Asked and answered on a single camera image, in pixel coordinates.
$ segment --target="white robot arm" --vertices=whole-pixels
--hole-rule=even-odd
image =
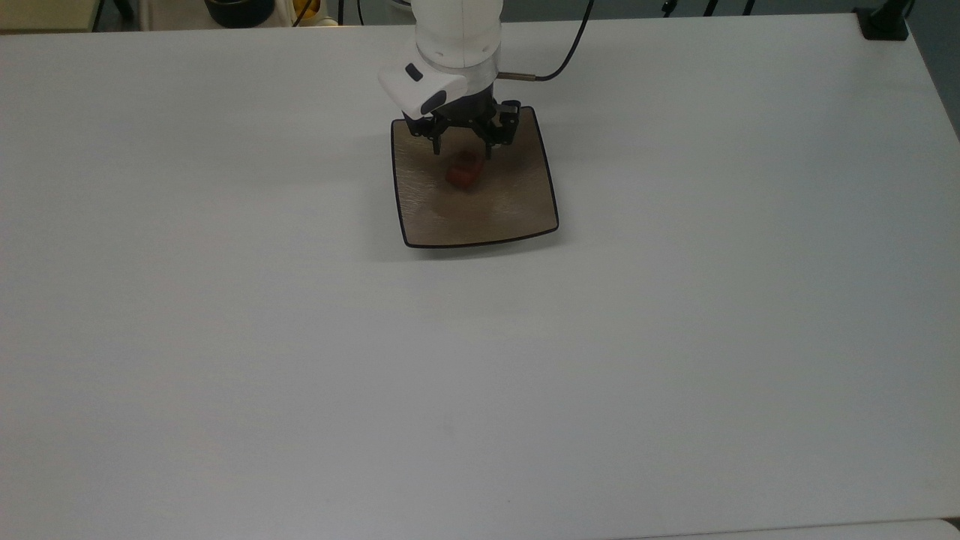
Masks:
[[[493,84],[500,50],[503,0],[412,0],[411,39],[380,83],[413,119]]]
[[[519,102],[493,100],[503,0],[412,0],[416,36],[380,70],[381,85],[415,136],[433,141],[448,127],[473,129],[493,146],[513,142]],[[492,122],[499,115],[499,122]]]

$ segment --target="table surface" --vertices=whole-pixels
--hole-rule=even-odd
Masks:
[[[552,69],[575,22],[508,24]],[[586,540],[960,513],[960,144],[852,15],[590,23],[560,230],[406,248],[405,28],[0,37],[0,529]]]
[[[100,0],[0,0],[0,32],[90,32]]]

